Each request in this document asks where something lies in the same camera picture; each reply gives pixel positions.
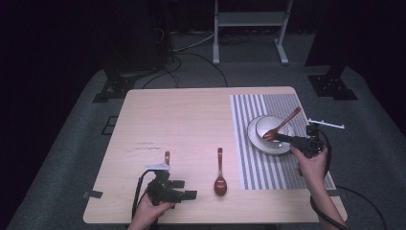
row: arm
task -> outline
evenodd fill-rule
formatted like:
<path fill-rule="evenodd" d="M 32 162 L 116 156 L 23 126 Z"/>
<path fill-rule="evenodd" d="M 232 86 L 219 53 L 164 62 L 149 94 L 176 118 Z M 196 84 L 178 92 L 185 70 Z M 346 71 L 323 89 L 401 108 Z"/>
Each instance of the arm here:
<path fill-rule="evenodd" d="M 145 230 L 167 209 L 174 206 L 174 203 L 162 202 L 158 206 L 153 206 L 148 194 L 143 195 L 138 204 L 134 218 L 129 224 L 127 230 Z"/>
<path fill-rule="evenodd" d="M 327 161 L 327 147 L 313 158 L 306 158 L 303 153 L 295 147 L 291 147 L 293 154 L 299 160 L 299 170 L 304 177 L 305 184 L 310 191 L 311 196 L 318 209 L 326 214 L 331 219 L 336 220 L 344 226 L 347 226 L 343 218 L 340 216 L 337 208 L 332 202 L 325 187 L 325 166 Z M 325 230 L 337 228 L 328 221 L 319 217 L 322 228 Z"/>

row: white bowl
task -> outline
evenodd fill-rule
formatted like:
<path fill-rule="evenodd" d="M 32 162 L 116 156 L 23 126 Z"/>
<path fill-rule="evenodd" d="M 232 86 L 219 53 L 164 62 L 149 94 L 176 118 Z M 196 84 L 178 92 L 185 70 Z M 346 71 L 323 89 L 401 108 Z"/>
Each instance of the white bowl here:
<path fill-rule="evenodd" d="M 280 148 L 282 146 L 282 142 L 280 142 L 280 141 L 268 142 L 262 138 L 262 136 L 267 131 L 277 127 L 278 125 L 281 124 L 282 121 L 283 121 L 283 119 L 276 117 L 276 116 L 263 116 L 257 121 L 257 124 L 256 124 L 257 137 L 263 145 L 265 145 L 269 148 L 273 148 L 273 149 Z M 278 133 L 287 135 L 288 134 L 287 125 L 282 126 L 279 129 Z"/>
<path fill-rule="evenodd" d="M 288 152 L 290 150 L 289 143 L 282 142 L 279 145 L 272 145 L 271 143 L 263 140 L 261 136 L 259 137 L 259 134 L 257 133 L 257 122 L 259 121 L 259 119 L 263 117 L 266 116 L 258 116 L 248 124 L 247 127 L 248 139 L 260 152 L 265 153 L 267 155 L 279 155 Z M 287 135 L 294 136 L 295 130 L 293 129 L 293 126 L 291 126 L 289 123 L 287 123 L 286 126 L 287 126 Z"/>

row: black equipment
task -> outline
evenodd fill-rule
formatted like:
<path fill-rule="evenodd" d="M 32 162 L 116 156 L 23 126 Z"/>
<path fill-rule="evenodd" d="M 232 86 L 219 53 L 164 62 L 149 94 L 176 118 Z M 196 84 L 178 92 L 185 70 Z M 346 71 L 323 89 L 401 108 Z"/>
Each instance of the black equipment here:
<path fill-rule="evenodd" d="M 176 191 L 173 189 L 180 189 L 185 186 L 183 180 L 169 180 L 170 173 L 168 170 L 147 170 L 138 180 L 137 191 L 135 192 L 134 203 L 132 205 L 132 217 L 134 217 L 138 206 L 138 197 L 140 195 L 141 186 L 143 184 L 144 176 L 154 172 L 156 177 L 148 183 L 146 194 L 152 199 L 152 204 L 157 206 L 159 202 L 165 201 L 170 203 L 180 203 L 182 200 L 193 200 L 197 197 L 197 191 Z"/>
<path fill-rule="evenodd" d="M 287 136 L 280 133 L 276 133 L 274 140 L 280 142 L 290 143 L 292 146 L 298 148 L 305 157 L 312 158 L 319 154 L 323 150 L 323 146 L 327 146 L 327 162 L 325 174 L 329 170 L 329 165 L 331 162 L 331 145 L 329 144 L 326 135 L 318 128 L 318 124 L 311 124 L 305 127 L 306 134 L 309 137 L 299 137 L 299 136 Z M 319 133 L 322 133 L 326 142 L 323 142 L 319 138 Z"/>

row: dark background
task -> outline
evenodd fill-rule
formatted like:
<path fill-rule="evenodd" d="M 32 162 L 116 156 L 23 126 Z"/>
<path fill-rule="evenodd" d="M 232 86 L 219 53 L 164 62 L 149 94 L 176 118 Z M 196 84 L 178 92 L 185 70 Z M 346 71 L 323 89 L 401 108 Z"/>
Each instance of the dark background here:
<path fill-rule="evenodd" d="M 164 27 L 159 1 L 1 1 L 1 203 L 7 226 L 76 99 L 106 66 L 145 70 L 165 61 L 153 42 Z M 284 8 L 285 1 L 220 1 L 222 11 Z M 170 29 L 213 29 L 214 1 L 169 0 Z M 289 33 L 315 33 L 307 65 L 338 56 L 368 83 L 405 133 L 406 57 L 402 1 L 296 0 Z"/>

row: plate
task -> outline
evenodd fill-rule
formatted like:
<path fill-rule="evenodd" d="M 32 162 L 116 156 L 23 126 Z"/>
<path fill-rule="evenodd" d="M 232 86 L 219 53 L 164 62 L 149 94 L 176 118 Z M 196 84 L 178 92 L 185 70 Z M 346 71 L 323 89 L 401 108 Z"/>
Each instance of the plate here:
<path fill-rule="evenodd" d="M 257 135 L 257 129 L 256 125 L 259 119 L 266 117 L 266 116 L 259 116 L 254 118 L 247 127 L 247 134 L 248 134 L 248 139 L 251 141 L 251 143 L 260 151 L 262 151 L 265 154 L 268 155 L 277 155 L 277 154 L 283 154 L 286 153 L 290 150 L 290 144 L 282 142 L 280 147 L 269 147 L 264 145 L 260 140 Z M 288 136 L 294 136 L 295 135 L 295 130 L 293 129 L 293 126 L 291 126 L 289 123 L 287 123 L 287 135 Z"/>

